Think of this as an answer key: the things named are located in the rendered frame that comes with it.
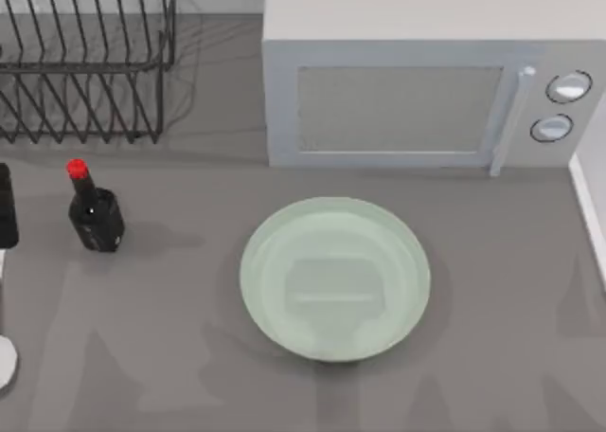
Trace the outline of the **small round microwave knob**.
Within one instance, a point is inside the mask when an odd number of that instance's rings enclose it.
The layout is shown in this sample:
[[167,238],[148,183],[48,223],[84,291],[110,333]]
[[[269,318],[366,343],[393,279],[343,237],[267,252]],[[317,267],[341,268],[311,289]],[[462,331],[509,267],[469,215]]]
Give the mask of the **small round microwave knob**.
[[573,120],[564,114],[538,119],[531,126],[530,136],[539,143],[555,143],[565,139],[573,130]]

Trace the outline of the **large round microwave knob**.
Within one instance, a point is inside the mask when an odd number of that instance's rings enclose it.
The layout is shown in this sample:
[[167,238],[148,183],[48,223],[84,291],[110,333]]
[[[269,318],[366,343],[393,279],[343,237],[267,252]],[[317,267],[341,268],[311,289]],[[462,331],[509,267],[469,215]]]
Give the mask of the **large round microwave knob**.
[[592,88],[593,79],[584,71],[556,76],[545,89],[546,96],[555,103],[568,104],[582,99]]

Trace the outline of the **dark bottle with red cap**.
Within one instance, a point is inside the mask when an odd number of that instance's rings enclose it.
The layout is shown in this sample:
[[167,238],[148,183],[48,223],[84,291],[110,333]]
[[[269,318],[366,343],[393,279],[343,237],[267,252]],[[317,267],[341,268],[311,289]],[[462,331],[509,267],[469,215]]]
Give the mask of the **dark bottle with red cap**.
[[83,246],[99,253],[117,251],[125,232],[125,224],[115,194],[98,187],[80,158],[70,159],[67,174],[74,188],[68,217]]

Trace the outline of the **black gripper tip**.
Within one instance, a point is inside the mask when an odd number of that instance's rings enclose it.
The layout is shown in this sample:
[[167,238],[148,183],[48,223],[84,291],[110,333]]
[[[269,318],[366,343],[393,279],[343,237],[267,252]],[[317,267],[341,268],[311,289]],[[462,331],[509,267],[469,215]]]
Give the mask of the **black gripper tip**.
[[19,242],[16,206],[9,166],[0,162],[0,249],[11,249]]

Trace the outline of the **pale green round plate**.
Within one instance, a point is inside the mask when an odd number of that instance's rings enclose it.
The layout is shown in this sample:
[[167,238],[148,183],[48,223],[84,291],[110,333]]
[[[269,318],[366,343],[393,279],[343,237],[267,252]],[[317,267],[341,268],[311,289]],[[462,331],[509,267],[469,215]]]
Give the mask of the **pale green round plate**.
[[241,256],[241,296],[281,348],[329,363],[402,342],[429,303],[432,272],[410,227],[349,197],[287,205],[258,226]]

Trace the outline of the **microwave door with window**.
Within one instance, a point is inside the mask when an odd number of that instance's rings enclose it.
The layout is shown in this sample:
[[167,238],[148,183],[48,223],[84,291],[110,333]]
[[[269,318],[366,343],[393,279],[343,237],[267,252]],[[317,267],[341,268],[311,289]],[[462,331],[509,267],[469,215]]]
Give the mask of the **microwave door with window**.
[[501,41],[267,41],[274,167],[484,168],[538,53]]

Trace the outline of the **pale grey microwave oven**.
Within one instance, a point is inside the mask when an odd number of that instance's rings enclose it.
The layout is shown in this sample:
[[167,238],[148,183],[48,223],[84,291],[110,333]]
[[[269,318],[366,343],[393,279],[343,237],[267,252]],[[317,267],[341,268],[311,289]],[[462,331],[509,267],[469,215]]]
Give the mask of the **pale grey microwave oven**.
[[[265,0],[267,41],[420,40],[501,41],[538,53],[529,100],[504,168],[564,168],[606,93],[606,0]],[[591,90],[568,104],[552,102],[546,86],[584,71]],[[555,143],[529,133],[538,119],[558,114],[574,122]]]

